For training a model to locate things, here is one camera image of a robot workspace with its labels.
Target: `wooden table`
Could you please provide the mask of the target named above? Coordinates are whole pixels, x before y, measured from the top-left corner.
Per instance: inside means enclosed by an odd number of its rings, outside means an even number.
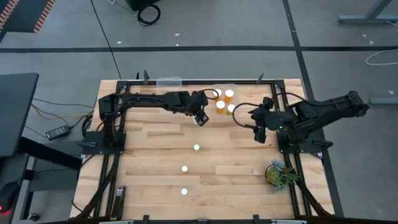
[[[304,97],[299,79],[284,80],[287,92]],[[98,99],[114,93],[116,80],[103,80]],[[189,92],[211,88],[211,85],[183,85]],[[156,93],[156,86],[134,86],[132,92]],[[238,85],[240,102],[260,103],[272,96],[270,85]],[[289,103],[299,100],[288,96]],[[252,123],[246,113],[253,107],[239,108],[237,119]],[[261,219],[293,218],[289,190],[274,193],[264,177],[273,159],[283,161],[275,132],[267,130],[267,141],[253,140],[251,129],[239,127],[231,119],[217,119],[215,103],[205,108],[210,117],[203,127],[191,117],[172,114],[158,108],[132,108],[127,112],[126,148],[120,158],[116,187],[125,185],[127,195],[123,220],[188,219]],[[100,124],[98,104],[92,127]],[[195,152],[193,145],[199,144]],[[81,169],[75,203],[83,208],[98,188],[103,156],[95,156]],[[302,154],[301,161],[307,187],[325,210],[333,206],[321,160]],[[188,172],[181,170],[188,167]],[[298,187],[300,213],[303,200]],[[104,215],[108,191],[104,193],[101,215]],[[71,217],[79,211],[72,208]]]

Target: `floor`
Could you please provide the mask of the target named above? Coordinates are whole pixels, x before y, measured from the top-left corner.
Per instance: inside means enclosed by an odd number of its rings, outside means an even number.
[[[116,1],[126,6],[124,0]],[[364,14],[375,0],[161,0],[157,5],[162,16],[150,27],[140,26],[134,15],[106,0],[93,2],[109,43],[115,48],[123,79],[134,79],[143,69],[152,79],[257,78],[264,72],[264,78],[305,80],[307,93],[312,87],[318,100],[345,95],[350,90],[358,91],[365,101],[372,96],[398,94],[398,65],[365,64],[366,58],[376,53],[372,47],[398,46],[398,27],[337,21],[341,14]],[[295,30],[288,24],[284,3],[290,6]],[[383,14],[397,11],[398,2],[394,1]],[[148,11],[145,16],[153,14]],[[295,34],[302,47],[363,48],[296,52],[292,39]],[[233,45],[240,47],[202,51],[184,48]],[[248,46],[271,47],[256,50]],[[82,47],[91,49],[77,52]],[[101,51],[107,47],[90,0],[56,0],[38,34],[6,34],[0,43],[1,73],[37,72],[40,78],[36,98],[92,105],[100,80],[119,78],[111,54]],[[162,47],[171,48],[165,51]],[[41,53],[1,51],[7,48]],[[299,63],[297,54],[301,53],[303,61]],[[396,61],[397,54],[385,54],[373,62]],[[55,114],[88,112],[77,106],[34,103]],[[398,157],[397,112],[395,106],[372,106],[363,118],[344,119],[325,128],[326,139],[335,143],[330,157],[346,217],[398,220],[398,163],[394,161]],[[34,111],[27,120],[27,126],[42,134],[61,125],[62,121],[43,120]],[[28,129],[23,135],[47,142]],[[79,139],[80,129],[76,128],[59,141]],[[66,220],[73,195],[73,187],[39,192],[31,212],[41,215],[38,223]],[[30,221],[15,218],[13,223]]]

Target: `orange cup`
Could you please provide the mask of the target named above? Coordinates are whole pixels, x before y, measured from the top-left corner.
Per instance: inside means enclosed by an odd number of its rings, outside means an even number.
[[[224,113],[225,103],[224,101],[218,101],[216,103],[217,113],[222,114]]]
[[[234,91],[232,90],[225,91],[225,97],[224,97],[225,102],[227,103],[231,102],[233,96],[234,96]]]
[[[232,112],[234,111],[234,109],[235,109],[235,105],[228,105],[226,108],[226,114],[232,115]]]
[[[221,90],[219,90],[219,89],[216,89],[216,91],[218,93],[218,97],[217,97],[217,93],[215,93],[214,91],[213,91],[213,94],[214,94],[214,97],[215,97],[214,101],[217,102],[217,101],[221,100],[221,95],[223,94],[223,92]]]

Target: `succulent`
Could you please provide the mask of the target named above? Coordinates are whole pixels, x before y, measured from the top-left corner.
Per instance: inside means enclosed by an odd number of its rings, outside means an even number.
[[[280,172],[275,169],[274,167],[271,167],[268,172],[267,172],[267,180],[270,182],[272,185],[277,185],[280,182],[280,177],[279,177]]]
[[[283,163],[283,162],[281,162],[281,161],[279,161],[277,159],[274,159],[273,161],[271,161],[271,164],[279,172],[282,172],[283,169],[285,168],[285,163]]]
[[[300,176],[294,172],[293,167],[286,167],[281,161],[274,159],[267,171],[267,181],[274,186],[274,192],[282,191],[289,184],[294,184]]]

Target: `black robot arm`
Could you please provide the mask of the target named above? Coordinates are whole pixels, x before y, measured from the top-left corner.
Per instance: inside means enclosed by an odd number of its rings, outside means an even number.
[[[326,125],[341,118],[364,116],[369,109],[355,91],[325,101],[303,100],[289,105],[285,111],[271,111],[273,105],[272,99],[264,97],[262,103],[249,112],[256,125],[245,125],[245,128],[253,129],[257,142],[265,143],[268,128],[286,130],[289,144],[299,144]]]
[[[187,91],[171,91],[163,95],[123,93],[102,97],[99,99],[99,117],[103,124],[102,145],[116,148],[123,144],[125,134],[116,130],[115,120],[132,107],[163,108],[173,113],[194,116],[199,126],[205,125],[209,120],[205,113],[205,106],[208,105],[208,99],[212,99],[206,96],[207,90],[214,91],[213,89],[193,91],[191,95]]]

